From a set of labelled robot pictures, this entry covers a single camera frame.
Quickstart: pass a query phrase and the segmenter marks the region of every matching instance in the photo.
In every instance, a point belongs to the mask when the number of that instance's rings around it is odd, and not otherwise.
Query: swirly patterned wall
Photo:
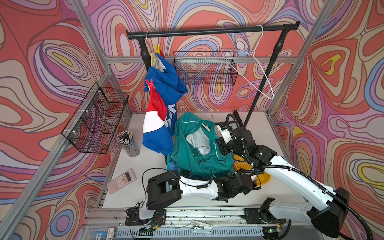
[[[301,21],[287,36],[281,56],[296,56],[323,5],[313,1],[81,1],[105,52],[137,56],[138,44],[128,41],[125,29],[167,30],[216,28]],[[102,70],[94,49],[74,12],[71,0],[4,0],[0,2],[0,219],[6,214],[56,141],[89,87]],[[260,33],[151,39],[166,55],[175,50],[236,48],[250,51]],[[257,55],[271,54],[278,33],[266,33]],[[130,97],[134,111],[145,111],[142,64],[115,64],[113,71]],[[258,83],[255,64],[238,68]],[[275,89],[287,65],[277,64],[271,75]],[[180,111],[249,108],[255,91],[238,79],[233,88],[190,89]],[[266,109],[267,99],[259,101]],[[122,118],[120,129],[126,117]],[[113,141],[106,155],[66,150],[33,205],[18,226],[14,239],[73,239],[87,209],[93,206],[114,155]]]
[[[273,118],[295,166],[351,194],[384,239],[384,2],[340,1]],[[366,239],[351,214],[342,232]]]
[[[68,1],[0,1],[0,220],[102,74]],[[69,147],[13,239],[73,239],[115,151]]]
[[[280,56],[296,56],[310,31],[323,1],[242,1],[242,0],[93,0],[86,9],[102,47],[109,56],[140,56],[136,40],[128,40],[129,31],[162,31],[233,26],[255,26],[295,23],[301,25],[291,31]],[[280,32],[266,32],[256,51],[257,56],[272,54]],[[236,33],[202,36],[150,38],[147,44],[159,45],[166,56],[174,51],[220,51],[236,49],[251,52],[261,33]],[[146,111],[148,95],[143,93],[145,68],[143,64],[114,64],[111,66],[123,90],[131,95],[129,105],[134,112]],[[240,73],[254,83],[260,83],[262,74],[255,64],[238,64]],[[277,91],[289,65],[278,64],[271,74]],[[178,111],[233,111],[248,110],[256,90],[238,77],[235,86],[191,86],[177,104]],[[272,96],[269,88],[264,91]],[[266,110],[268,98],[262,95],[257,110]]]
[[[0,220],[102,74],[65,2],[0,2]]]

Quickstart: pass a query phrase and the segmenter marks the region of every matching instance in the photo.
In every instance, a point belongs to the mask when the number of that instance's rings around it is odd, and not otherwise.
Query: green jacket
[[[202,120],[191,112],[184,113],[175,124],[175,144],[171,158],[179,168],[204,179],[233,173],[233,159],[230,154],[221,155],[215,141],[217,138],[214,122]]]

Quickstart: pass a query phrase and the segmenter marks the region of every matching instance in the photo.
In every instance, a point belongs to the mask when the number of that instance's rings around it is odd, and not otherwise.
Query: yellow clothespin
[[[153,44],[153,47],[155,48],[155,53],[160,54],[160,46],[158,45],[157,48],[156,48],[156,45]]]

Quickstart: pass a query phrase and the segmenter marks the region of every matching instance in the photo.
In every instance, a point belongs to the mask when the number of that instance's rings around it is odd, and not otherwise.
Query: black clothing rail
[[[281,31],[280,37],[277,40],[275,47],[273,48],[273,52],[271,58],[269,60],[268,66],[265,70],[265,75],[268,77],[273,64],[275,63],[277,56],[283,48],[285,37],[287,33],[291,30],[297,30],[300,25],[300,22],[291,24],[283,24],[283,25],[274,25],[274,26],[263,26],[264,31]],[[129,40],[136,39],[139,41],[140,49],[141,49],[141,58],[144,61],[145,67],[148,70],[151,66],[151,57],[149,56],[149,52],[147,49],[147,45],[145,42],[146,38],[160,38],[160,37],[169,37],[169,36],[191,36],[191,35],[208,35],[208,34],[221,34],[221,33],[246,33],[246,32],[256,32],[262,31],[260,26],[245,26],[245,27],[235,27],[235,28],[212,28],[212,29],[195,29],[195,30],[178,30],[178,31],[153,31],[153,32],[144,32],[138,31],[130,33],[127,30],[127,37]],[[262,91],[264,84],[266,82],[266,77],[263,76],[263,79],[260,83],[259,90]],[[260,97],[260,92],[257,91],[255,98],[253,99],[251,108],[247,114],[247,117],[244,121],[244,127],[247,126],[249,118],[256,106],[256,102]]]

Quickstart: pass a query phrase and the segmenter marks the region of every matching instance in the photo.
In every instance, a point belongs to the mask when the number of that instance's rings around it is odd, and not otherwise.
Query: pink calculator
[[[133,170],[132,168],[130,168],[128,169],[128,171],[124,172],[123,174],[121,174],[120,176],[113,179],[107,184],[108,191],[110,193],[115,193],[135,180],[135,174],[133,174]]]

